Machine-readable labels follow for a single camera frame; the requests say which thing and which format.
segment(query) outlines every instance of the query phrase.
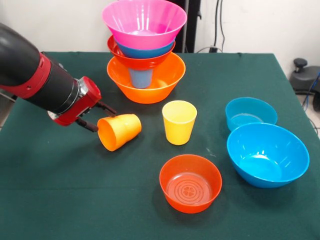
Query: plastic bowl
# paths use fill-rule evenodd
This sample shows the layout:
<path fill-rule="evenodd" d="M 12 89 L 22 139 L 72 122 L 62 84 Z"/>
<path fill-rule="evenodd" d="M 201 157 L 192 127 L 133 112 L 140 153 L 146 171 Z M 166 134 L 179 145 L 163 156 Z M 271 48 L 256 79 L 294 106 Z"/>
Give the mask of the plastic bowl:
<path fill-rule="evenodd" d="M 301 177 L 309 167 L 304 143 L 290 131 L 268 123 L 238 127 L 227 150 L 235 170 L 258 188 L 277 188 Z"/>
<path fill-rule="evenodd" d="M 175 39 L 187 14 L 166 0 L 121 0 L 106 6 L 102 19 L 118 43 L 132 49 L 152 50 Z"/>
<path fill-rule="evenodd" d="M 152 83 L 144 89 L 132 86 L 128 68 L 117 58 L 113 57 L 106 69 L 109 77 L 128 99 L 140 104 L 154 104 L 162 101 L 171 93 L 184 76 L 186 65 L 178 55 L 171 52 L 165 61 L 154 68 Z"/>
<path fill-rule="evenodd" d="M 175 40 L 170 42 L 168 45 L 156 48 L 156 49 L 150 49 L 150 50 L 143 50 L 143 49 L 135 49 L 126 47 L 120 43 L 117 42 L 118 47 L 123 52 L 123 54 L 132 59 L 150 59 L 155 58 L 158 56 L 161 56 L 165 53 L 168 53 L 170 49 L 173 49 L 172 46 L 174 45 Z"/>
<path fill-rule="evenodd" d="M 226 123 L 230 131 L 250 123 L 276 124 L 276 110 L 265 101 L 253 97 L 239 97 L 225 107 Z"/>
<path fill-rule="evenodd" d="M 110 52 L 116 57 L 116 59 L 119 60 L 119 62 L 121 62 L 127 68 L 138 70 L 138 71 L 145 71 L 145 70 L 153 69 L 159 64 L 161 64 L 172 52 L 172 50 L 176 45 L 176 42 L 173 43 L 171 49 L 167 53 L 161 56 L 157 56 L 153 58 L 145 58 L 145 59 L 136 59 L 136 58 L 126 57 L 119 49 L 114 39 L 114 36 L 111 36 L 108 39 L 107 45 L 109 47 Z"/>
<path fill-rule="evenodd" d="M 167 161 L 159 176 L 165 199 L 176 210 L 196 214 L 206 210 L 220 193 L 218 168 L 198 155 L 178 155 Z"/>

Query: green tablecloth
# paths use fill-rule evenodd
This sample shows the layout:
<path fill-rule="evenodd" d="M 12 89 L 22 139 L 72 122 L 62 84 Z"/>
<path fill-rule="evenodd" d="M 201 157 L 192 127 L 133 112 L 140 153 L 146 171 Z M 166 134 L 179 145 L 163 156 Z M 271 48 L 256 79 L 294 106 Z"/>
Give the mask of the green tablecloth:
<path fill-rule="evenodd" d="M 75 78 L 93 79 L 120 114 L 137 114 L 142 133 L 108 152 L 95 133 L 59 126 L 19 99 L 0 132 L 0 239 L 320 239 L 320 142 L 274 55 L 181 54 L 184 78 L 152 105 L 131 102 L 109 79 L 109 53 L 50 55 Z M 237 175 L 226 148 L 225 106 L 242 96 L 273 105 L 277 124 L 305 143 L 310 167 L 300 179 L 259 189 Z M 183 146 L 165 138 L 161 109 L 171 100 L 198 110 Z M 85 119 L 96 123 L 104 116 L 94 109 Z M 204 156 L 221 172 L 221 193 L 202 213 L 174 210 L 161 191 L 160 169 L 179 154 Z"/>

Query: orange cup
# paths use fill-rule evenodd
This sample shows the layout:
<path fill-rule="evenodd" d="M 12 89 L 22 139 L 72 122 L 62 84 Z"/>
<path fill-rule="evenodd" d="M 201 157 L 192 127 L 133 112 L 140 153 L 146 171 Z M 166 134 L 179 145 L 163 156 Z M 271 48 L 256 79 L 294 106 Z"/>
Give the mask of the orange cup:
<path fill-rule="evenodd" d="M 168 203 L 186 214 L 206 210 L 220 193 L 222 178 L 208 159 L 192 154 L 178 155 L 167 161 L 159 175 Z"/>
<path fill-rule="evenodd" d="M 101 143 L 111 152 L 132 140 L 142 130 L 141 122 L 135 114 L 101 118 L 97 126 Z"/>
<path fill-rule="evenodd" d="M 151 85 L 144 89 L 131 84 L 128 67 L 113 57 L 107 65 L 107 73 L 124 95 L 139 104 L 154 104 L 165 99 L 178 84 L 186 72 L 184 61 L 171 52 L 168 57 L 153 70 Z"/>

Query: large blue bowl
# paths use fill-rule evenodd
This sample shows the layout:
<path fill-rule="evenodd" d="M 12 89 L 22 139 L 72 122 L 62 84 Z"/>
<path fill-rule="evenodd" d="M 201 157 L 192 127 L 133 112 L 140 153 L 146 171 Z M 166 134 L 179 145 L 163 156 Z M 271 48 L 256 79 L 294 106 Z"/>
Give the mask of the large blue bowl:
<path fill-rule="evenodd" d="M 226 123 L 230 131 L 250 123 L 276 124 L 276 110 L 265 101 L 253 97 L 239 97 L 225 107 Z"/>
<path fill-rule="evenodd" d="M 130 48 L 127 46 L 124 46 L 116 41 L 116 44 L 118 45 L 121 52 L 127 57 L 132 59 L 151 59 L 155 57 L 159 57 L 163 54 L 166 54 L 169 52 L 174 45 L 175 40 L 173 40 L 171 43 L 169 43 L 166 46 L 163 46 L 161 48 L 151 49 L 151 50 L 141 50 L 141 49 L 135 49 Z"/>
<path fill-rule="evenodd" d="M 249 123 L 228 137 L 227 150 L 235 170 L 249 184 L 277 188 L 301 177 L 309 153 L 292 132 L 268 123 Z"/>

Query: orange bowl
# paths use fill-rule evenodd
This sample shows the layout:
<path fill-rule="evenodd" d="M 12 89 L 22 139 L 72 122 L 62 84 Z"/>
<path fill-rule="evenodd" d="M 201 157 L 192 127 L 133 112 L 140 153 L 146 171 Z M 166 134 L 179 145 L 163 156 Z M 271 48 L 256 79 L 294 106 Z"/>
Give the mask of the orange bowl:
<path fill-rule="evenodd" d="M 113 57 L 106 70 L 128 99 L 139 104 L 154 104 L 168 97 L 184 76 L 186 65 L 177 54 L 171 52 L 166 60 L 153 70 L 151 85 L 143 89 L 135 88 L 131 84 L 128 67 L 118 58 Z"/>
<path fill-rule="evenodd" d="M 208 159 L 192 154 L 167 161 L 159 175 L 165 199 L 176 210 L 196 214 L 206 210 L 219 195 L 222 178 Z"/>
<path fill-rule="evenodd" d="M 133 70 L 145 71 L 145 70 L 153 69 L 159 64 L 161 64 L 169 56 L 172 50 L 175 48 L 176 41 L 174 41 L 170 51 L 166 52 L 165 54 L 161 56 L 153 57 L 153 58 L 143 58 L 143 59 L 126 57 L 119 49 L 113 35 L 109 37 L 107 45 L 110 52 L 119 60 L 119 62 L 121 62 L 127 68 L 130 68 Z"/>

